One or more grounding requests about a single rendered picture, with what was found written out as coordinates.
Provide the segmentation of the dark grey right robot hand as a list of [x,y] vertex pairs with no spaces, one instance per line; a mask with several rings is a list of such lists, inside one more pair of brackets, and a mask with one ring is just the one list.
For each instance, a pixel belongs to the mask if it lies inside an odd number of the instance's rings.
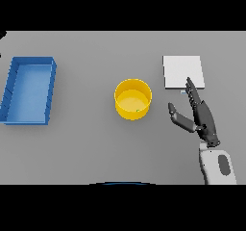
[[199,138],[207,143],[207,147],[216,147],[220,144],[215,122],[207,103],[202,100],[192,80],[186,78],[185,92],[188,95],[193,119],[189,119],[177,112],[175,106],[169,102],[168,112],[174,124],[189,133],[197,133]]

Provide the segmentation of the yellow bowl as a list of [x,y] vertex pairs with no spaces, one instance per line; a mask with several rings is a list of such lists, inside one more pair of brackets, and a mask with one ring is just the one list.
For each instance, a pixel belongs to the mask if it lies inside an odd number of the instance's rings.
[[152,91],[140,79],[126,79],[117,85],[113,98],[118,114],[134,121],[148,113],[152,102]]

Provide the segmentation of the pale square measuring scale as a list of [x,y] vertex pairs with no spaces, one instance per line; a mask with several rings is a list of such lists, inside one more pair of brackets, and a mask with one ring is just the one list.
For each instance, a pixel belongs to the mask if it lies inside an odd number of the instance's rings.
[[163,56],[164,87],[167,90],[184,90],[189,77],[196,89],[205,88],[201,58],[199,56]]

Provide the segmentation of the blue tray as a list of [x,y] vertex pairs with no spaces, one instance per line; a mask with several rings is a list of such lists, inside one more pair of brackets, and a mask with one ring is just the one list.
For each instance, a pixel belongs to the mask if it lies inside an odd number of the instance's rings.
[[12,57],[0,102],[0,123],[47,125],[56,70],[53,57]]

